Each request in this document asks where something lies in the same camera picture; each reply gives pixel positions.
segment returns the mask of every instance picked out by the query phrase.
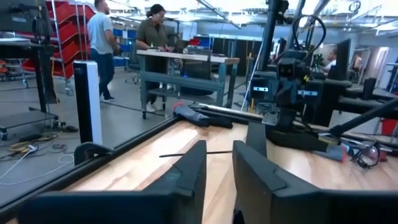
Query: metal workbench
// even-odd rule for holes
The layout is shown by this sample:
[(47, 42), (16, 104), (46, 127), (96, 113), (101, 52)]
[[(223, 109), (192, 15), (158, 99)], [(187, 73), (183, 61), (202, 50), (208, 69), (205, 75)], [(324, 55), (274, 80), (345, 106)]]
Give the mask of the metal workbench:
[[(156, 52), (148, 50), (138, 50), (138, 55), (143, 56), (142, 64), (145, 64), (145, 56), (156, 56), (156, 57), (167, 57), (169, 59), (180, 59), (180, 60), (196, 60), (201, 62), (207, 62), (207, 55), (193, 55), (193, 54), (177, 54), (171, 52)], [(217, 80), (204, 80), (199, 78), (187, 78), (181, 76), (175, 76), (174, 74), (163, 74), (145, 71), (145, 66), (141, 69), (141, 107), (142, 107), (142, 117), (146, 119), (146, 104), (147, 95), (155, 94), (157, 96), (163, 96), (162, 107), (165, 109), (165, 102), (167, 97), (178, 98), (183, 100), (191, 100), (197, 103), (206, 103), (216, 106), (224, 106), (225, 108), (231, 108), (233, 103), (234, 86), (236, 79), (236, 71), (239, 63), (238, 58), (228, 58), (228, 57), (215, 57), (211, 56), (211, 63), (218, 63), (220, 68), (218, 70)], [(223, 103), (225, 82), (226, 82), (226, 69), (228, 65), (232, 65), (233, 69), (231, 72), (231, 77), (229, 79), (227, 102)], [(164, 84), (175, 85), (177, 87), (188, 87), (195, 88), (199, 90), (210, 90), (216, 92), (216, 99), (209, 96), (192, 96), (180, 94), (178, 90), (168, 90), (166, 85), (162, 88), (155, 90), (147, 90), (147, 82), (159, 82)]]

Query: wooden tabletop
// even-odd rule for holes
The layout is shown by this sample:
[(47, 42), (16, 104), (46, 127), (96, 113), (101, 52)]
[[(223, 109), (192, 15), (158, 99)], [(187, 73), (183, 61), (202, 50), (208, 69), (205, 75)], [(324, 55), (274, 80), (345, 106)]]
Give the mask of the wooden tabletop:
[[(200, 54), (178, 54), (172, 52), (159, 52), (154, 50), (137, 50), (138, 55), (147, 55), (147, 56), (156, 56), (156, 57), (168, 57), (168, 58), (176, 58), (181, 60), (197, 60), (202, 62), (207, 62), (207, 55)], [(227, 65), (232, 65), (239, 63), (239, 58), (228, 58), (228, 57), (217, 57), (211, 56), (211, 62), (213, 63), (224, 63)]]
[[(181, 121), (65, 190), (142, 190), (179, 159), (160, 155), (184, 153), (200, 139), (207, 141), (210, 152), (232, 150), (234, 140), (246, 140), (247, 128), (242, 124), (234, 124), (232, 130), (198, 128)], [(364, 170), (349, 160), (336, 162), (271, 142), (267, 143), (267, 155), (281, 168), (323, 189), (398, 190), (398, 160), (393, 157)], [(203, 223), (231, 223), (235, 198), (232, 155), (208, 155)]]

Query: floor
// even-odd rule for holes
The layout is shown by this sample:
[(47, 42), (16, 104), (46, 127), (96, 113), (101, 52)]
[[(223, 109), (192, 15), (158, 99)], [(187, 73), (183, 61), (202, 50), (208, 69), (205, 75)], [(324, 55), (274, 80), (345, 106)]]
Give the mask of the floor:
[[(118, 70), (114, 80), (109, 84), (109, 90), (115, 100), (110, 104), (101, 104), (103, 144), (107, 147), (122, 144), (159, 124), (166, 117), (172, 115), (172, 106), (178, 101), (169, 98), (166, 115), (164, 113), (148, 114), (147, 119), (143, 120), (141, 118), (139, 85), (134, 85), (132, 82), (125, 83), (125, 79), (131, 76), (131, 73)], [(240, 77), (236, 80), (235, 102), (243, 100), (243, 96), (239, 94), (245, 91), (244, 85), (239, 86), (243, 80)], [(0, 82), (0, 117), (27, 111), (28, 107), (39, 107), (35, 80), (28, 80), (28, 84), (29, 88), (24, 88), (20, 80)], [(55, 89), (60, 103), (50, 105), (50, 112), (59, 115), (60, 119), (67, 122), (68, 125), (78, 127), (75, 96), (67, 96), (64, 88), (65, 82), (56, 80)], [(8, 140), (0, 141), (0, 158), (10, 153), (9, 146), (18, 142), (19, 138), (44, 131), (45, 126), (48, 124), (37, 123), (10, 129)], [(58, 130), (46, 129), (45, 131), (60, 133)], [(66, 144), (67, 148), (64, 150), (54, 149), (54, 144)], [(73, 167), (72, 155), (79, 144), (79, 133), (61, 133), (58, 138), (39, 144), (37, 152), (23, 159), (21, 157), (0, 159), (0, 192), (7, 192), (0, 194), (0, 204), (14, 200), (45, 181), (71, 169)]]

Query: white cable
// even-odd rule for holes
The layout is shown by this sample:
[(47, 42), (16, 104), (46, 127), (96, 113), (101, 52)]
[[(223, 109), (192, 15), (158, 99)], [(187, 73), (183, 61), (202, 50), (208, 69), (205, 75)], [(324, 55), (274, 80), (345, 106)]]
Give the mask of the white cable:
[(256, 59), (256, 62), (255, 62), (255, 64), (254, 64), (253, 71), (251, 72), (249, 84), (248, 84), (248, 87), (246, 88), (246, 92), (245, 92), (245, 94), (244, 94), (244, 98), (243, 98), (243, 103), (242, 103), (241, 111), (243, 111), (244, 103), (246, 102), (246, 97), (248, 97), (248, 93), (249, 93), (249, 90), (250, 90), (251, 80), (253, 79), (254, 72), (256, 71), (256, 68), (257, 68), (257, 64), (259, 63), (259, 59), (260, 59), (261, 50), (262, 50), (262, 46), (263, 46), (263, 45), (264, 45), (264, 40), (261, 41), (260, 50), (259, 50), (259, 53), (257, 54), (257, 59)]
[[(21, 157), (9, 170), (7, 170), (6, 173), (4, 173), (4, 174), (0, 177), (0, 180), (3, 179), (8, 173), (10, 173), (10, 171), (13, 170), (13, 168), (15, 168), (15, 166), (18, 165), (18, 163), (19, 163), (20, 161), (22, 161), (28, 154), (30, 154), (30, 152), (31, 152), (31, 151), (27, 152), (24, 156), (22, 156), (22, 157)], [(72, 160), (71, 160), (71, 161), (68, 161), (68, 162), (63, 162), (63, 161), (62, 161), (62, 158), (63, 158), (64, 156), (65, 156), (65, 157), (67, 157), (67, 156), (68, 156), (68, 157), (71, 157)], [(20, 181), (20, 182), (14, 182), (14, 183), (2, 183), (2, 182), (0, 182), (0, 185), (12, 186), (12, 185), (17, 185), (17, 184), (23, 184), (23, 183), (25, 183), (25, 182), (28, 182), (28, 181), (31, 181), (31, 180), (35, 180), (35, 179), (38, 179), (38, 178), (41, 178), (41, 177), (45, 177), (46, 175), (52, 174), (52, 173), (54, 173), (54, 172), (56, 172), (56, 171), (58, 171), (58, 170), (64, 168), (65, 166), (74, 163), (74, 160), (75, 160), (75, 158), (74, 158), (72, 155), (62, 155), (62, 156), (60, 156), (60, 157), (58, 158), (58, 162), (61, 163), (61, 164), (63, 164), (63, 165), (60, 166), (60, 167), (58, 167), (58, 168), (56, 168), (56, 169), (54, 169), (54, 170), (51, 170), (51, 171), (49, 171), (49, 172), (47, 172), (47, 173), (45, 173), (45, 174), (42, 174), (42, 175), (38, 175), (38, 176), (36, 176), (36, 177), (32, 177), (32, 178), (29, 178), (29, 179), (26, 179), (26, 180), (22, 180), (22, 181)]]

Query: jeans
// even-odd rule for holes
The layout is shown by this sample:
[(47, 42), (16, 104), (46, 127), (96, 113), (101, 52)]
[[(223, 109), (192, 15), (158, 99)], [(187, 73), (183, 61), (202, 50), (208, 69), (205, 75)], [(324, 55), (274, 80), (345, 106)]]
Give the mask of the jeans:
[[(150, 57), (147, 56), (145, 58), (145, 66), (147, 72), (157, 72), (167, 74), (167, 62), (168, 59), (165, 57)], [(160, 83), (157, 82), (147, 82), (147, 90), (154, 90), (160, 88)], [(157, 95), (148, 94), (147, 102), (155, 103), (157, 99)]]
[(90, 58), (97, 63), (99, 75), (99, 96), (104, 94), (105, 100), (111, 98), (108, 84), (114, 75), (113, 55), (99, 54), (95, 49), (90, 49)]

